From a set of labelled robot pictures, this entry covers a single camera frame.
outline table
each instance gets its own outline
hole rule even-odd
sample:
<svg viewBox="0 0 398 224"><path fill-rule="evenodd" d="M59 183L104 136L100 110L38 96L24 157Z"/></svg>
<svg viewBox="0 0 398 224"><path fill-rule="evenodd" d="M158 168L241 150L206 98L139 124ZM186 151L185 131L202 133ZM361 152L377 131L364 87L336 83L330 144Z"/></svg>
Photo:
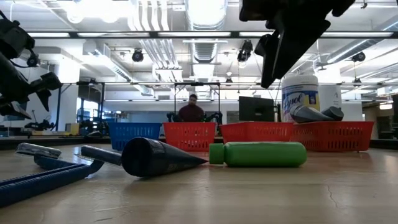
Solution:
<svg viewBox="0 0 398 224"><path fill-rule="evenodd" d="M110 149L107 144L97 145ZM79 146L59 146L66 161ZM0 151L0 179L40 172ZM397 223L398 154L310 152L299 169L203 165L151 179L104 166L85 180L0 209L0 223Z"/></svg>

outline window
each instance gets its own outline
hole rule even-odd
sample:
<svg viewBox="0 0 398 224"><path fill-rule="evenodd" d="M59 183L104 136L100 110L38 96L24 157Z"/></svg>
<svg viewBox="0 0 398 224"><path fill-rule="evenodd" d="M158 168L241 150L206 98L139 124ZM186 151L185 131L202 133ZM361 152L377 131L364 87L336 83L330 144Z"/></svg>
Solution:
<svg viewBox="0 0 398 224"><path fill-rule="evenodd" d="M81 98L77 98L76 101L76 121L81 121ZM83 100L83 121L88 120L90 118L98 117L98 103L92 101Z"/></svg>

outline man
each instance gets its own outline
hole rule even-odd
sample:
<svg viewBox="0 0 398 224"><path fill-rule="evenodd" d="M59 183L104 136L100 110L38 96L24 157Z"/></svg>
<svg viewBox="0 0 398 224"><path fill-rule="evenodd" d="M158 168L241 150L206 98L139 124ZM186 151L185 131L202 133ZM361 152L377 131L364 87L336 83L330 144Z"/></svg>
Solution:
<svg viewBox="0 0 398 224"><path fill-rule="evenodd" d="M178 116L184 122L200 122L205 112L197 106L198 97L195 94L189 96L187 106L184 106L178 112Z"/></svg>

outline green cylinder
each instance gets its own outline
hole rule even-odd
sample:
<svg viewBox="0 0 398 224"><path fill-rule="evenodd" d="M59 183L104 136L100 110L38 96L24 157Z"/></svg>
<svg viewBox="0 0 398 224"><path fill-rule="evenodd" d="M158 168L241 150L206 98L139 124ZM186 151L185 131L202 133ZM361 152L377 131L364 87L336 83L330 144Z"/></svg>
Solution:
<svg viewBox="0 0 398 224"><path fill-rule="evenodd" d="M307 150L299 142L229 142L210 145L210 164L230 167L299 167Z"/></svg>

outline black monitor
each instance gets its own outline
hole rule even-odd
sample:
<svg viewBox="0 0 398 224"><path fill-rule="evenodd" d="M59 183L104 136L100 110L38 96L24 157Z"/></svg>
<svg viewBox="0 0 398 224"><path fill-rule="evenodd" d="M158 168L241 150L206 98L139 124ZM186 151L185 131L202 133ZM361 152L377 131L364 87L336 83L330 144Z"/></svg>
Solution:
<svg viewBox="0 0 398 224"><path fill-rule="evenodd" d="M274 100L240 96L239 120L274 122Z"/></svg>

